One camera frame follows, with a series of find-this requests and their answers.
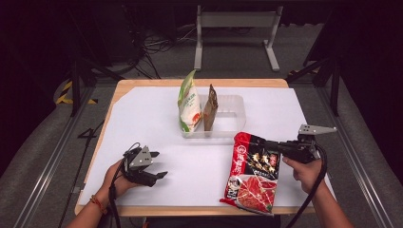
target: human hand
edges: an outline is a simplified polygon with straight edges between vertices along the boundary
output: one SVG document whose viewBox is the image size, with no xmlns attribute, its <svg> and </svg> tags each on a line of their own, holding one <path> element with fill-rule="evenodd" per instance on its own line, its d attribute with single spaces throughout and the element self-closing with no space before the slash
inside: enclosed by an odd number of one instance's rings
<svg viewBox="0 0 403 228">
<path fill-rule="evenodd" d="M 116 170 L 119 168 L 121 161 L 122 160 L 117 161 L 107 169 L 100 191 L 109 191 L 109 186 L 112 183 L 112 179 L 116 173 Z M 116 198 L 123 195 L 128 189 L 136 186 L 140 186 L 140 184 L 128 181 L 125 177 L 123 177 L 122 171 L 119 170 L 117 179 L 115 180 Z"/>
<path fill-rule="evenodd" d="M 317 180 L 322 160 L 315 160 L 304 164 L 283 157 L 282 161 L 294 168 L 294 179 L 296 181 L 301 181 L 302 190 L 309 194 Z"/>
</svg>

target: metal frame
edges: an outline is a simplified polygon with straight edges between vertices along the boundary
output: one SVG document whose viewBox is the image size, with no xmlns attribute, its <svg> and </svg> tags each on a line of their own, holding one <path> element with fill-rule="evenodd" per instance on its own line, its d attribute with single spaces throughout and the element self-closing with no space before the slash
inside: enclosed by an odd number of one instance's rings
<svg viewBox="0 0 403 228">
<path fill-rule="evenodd" d="M 279 71 L 278 61 L 273 51 L 273 43 L 275 41 L 281 13 L 282 7 L 278 7 L 276 11 L 263 12 L 204 12 L 202 11 L 202 7 L 198 6 L 198 41 L 196 44 L 194 68 L 196 70 L 202 69 L 202 28 L 255 27 L 271 29 L 269 39 L 263 40 L 263 44 L 273 71 Z"/>
</svg>

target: black wire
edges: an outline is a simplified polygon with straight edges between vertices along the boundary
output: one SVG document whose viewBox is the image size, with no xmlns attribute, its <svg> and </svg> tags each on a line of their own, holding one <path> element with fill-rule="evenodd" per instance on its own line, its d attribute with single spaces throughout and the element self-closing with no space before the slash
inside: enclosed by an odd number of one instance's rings
<svg viewBox="0 0 403 228">
<path fill-rule="evenodd" d="M 124 153 L 124 158 L 122 159 L 122 161 L 121 161 L 121 163 L 119 164 L 119 167 L 118 167 L 118 169 L 116 169 L 116 172 L 115 172 L 115 174 L 113 175 L 113 179 L 112 179 L 112 182 L 111 182 L 111 184 L 110 184 L 110 186 L 109 186 L 109 192 L 108 192 L 108 195 L 109 195 L 109 204 L 110 204 L 110 208 L 112 209 L 112 215 L 113 215 L 113 217 L 115 218 L 115 221 L 116 221 L 116 226 L 118 227 L 118 228 L 121 228 L 121 221 L 120 221 L 120 219 L 119 219 L 119 214 L 118 214 L 118 209 L 117 209 L 117 207 L 116 207 L 116 203 L 115 203 L 115 199 L 116 199 L 116 187 L 115 187 L 115 181 L 116 181 L 116 179 L 118 179 L 119 177 L 118 177 L 118 174 L 119 174 L 119 171 L 121 171 L 121 169 L 122 169 L 122 166 L 123 166 L 123 164 L 125 163 L 125 161 L 127 160 L 127 157 L 130 155 L 130 150 L 133 148 L 133 146 L 134 145 L 138 145 L 138 146 L 140 146 L 140 144 L 138 143 L 138 142 L 136 142 L 136 143 L 134 143 L 133 145 L 131 145 L 130 146 L 130 148 Z"/>
<path fill-rule="evenodd" d="M 323 178 L 326 175 L 326 171 L 327 171 L 326 152 L 319 144 L 315 144 L 315 146 L 317 148 L 317 152 L 319 153 L 319 156 L 322 158 L 322 165 L 320 166 L 320 172 L 317 175 L 317 180 L 315 181 L 314 186 L 311 189 L 311 192 L 308 194 L 308 197 L 306 198 L 306 200 L 299 207 L 299 209 L 298 209 L 297 213 L 294 215 L 293 219 L 288 223 L 288 225 L 286 226 L 287 228 L 292 227 L 296 223 L 296 221 L 299 219 L 302 212 L 305 210 L 305 208 L 308 206 L 309 202 L 314 197 L 315 193 L 317 192 L 317 188 L 319 187 L 320 183 L 322 182 Z"/>
<path fill-rule="evenodd" d="M 70 192 L 68 193 L 68 197 L 67 197 L 67 202 L 66 202 L 66 205 L 65 205 L 65 209 L 64 209 L 63 215 L 62 215 L 62 217 L 60 218 L 60 221 L 59 221 L 59 226 L 58 226 L 59 228 L 62 227 L 63 220 L 65 219 L 66 212 L 67 212 L 67 209 L 68 209 L 68 205 L 69 205 L 69 203 L 70 203 L 70 199 L 71 199 L 71 195 L 72 195 L 72 189 L 74 188 L 75 184 L 77 183 L 78 176 L 79 176 L 80 171 L 81 171 L 81 167 L 83 166 L 83 163 L 84 163 L 84 158 L 86 157 L 86 151 L 87 151 L 88 148 L 89 148 L 89 143 L 91 142 L 92 137 L 94 136 L 95 132 L 97 132 L 98 128 L 100 128 L 101 125 L 104 124 L 104 122 L 105 122 L 105 120 L 101 121 L 101 122 L 98 124 L 98 126 L 97 126 L 94 130 L 91 129 L 91 128 L 89 129 L 88 138 L 86 138 L 86 148 L 84 149 L 84 153 L 83 153 L 83 155 L 81 156 L 80 165 L 79 165 L 79 167 L 78 167 L 78 169 L 77 169 L 77 173 L 76 173 L 76 175 L 75 175 L 75 177 L 74 177 L 73 183 L 71 184 L 71 190 L 70 190 Z"/>
</svg>

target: red snack bag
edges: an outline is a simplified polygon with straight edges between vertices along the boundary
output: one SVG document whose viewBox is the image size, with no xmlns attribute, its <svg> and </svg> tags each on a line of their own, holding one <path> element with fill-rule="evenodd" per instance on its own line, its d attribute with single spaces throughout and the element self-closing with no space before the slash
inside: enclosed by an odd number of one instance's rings
<svg viewBox="0 0 403 228">
<path fill-rule="evenodd" d="M 278 181 L 280 154 L 264 148 L 265 139 L 245 132 L 235 138 L 231 172 L 224 199 L 230 205 L 271 214 Z"/>
</svg>

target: bracelet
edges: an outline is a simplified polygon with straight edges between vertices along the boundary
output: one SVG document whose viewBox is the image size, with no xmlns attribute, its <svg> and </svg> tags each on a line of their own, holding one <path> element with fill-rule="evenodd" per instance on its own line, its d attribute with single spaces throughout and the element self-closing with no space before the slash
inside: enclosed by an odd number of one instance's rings
<svg viewBox="0 0 403 228">
<path fill-rule="evenodd" d="M 89 201 L 91 201 L 92 203 L 95 203 L 98 205 L 98 207 L 100 208 L 101 212 L 106 215 L 107 210 L 104 208 L 104 206 L 98 201 L 98 199 L 95 197 L 95 195 L 91 196 L 91 199 L 89 199 Z"/>
</svg>

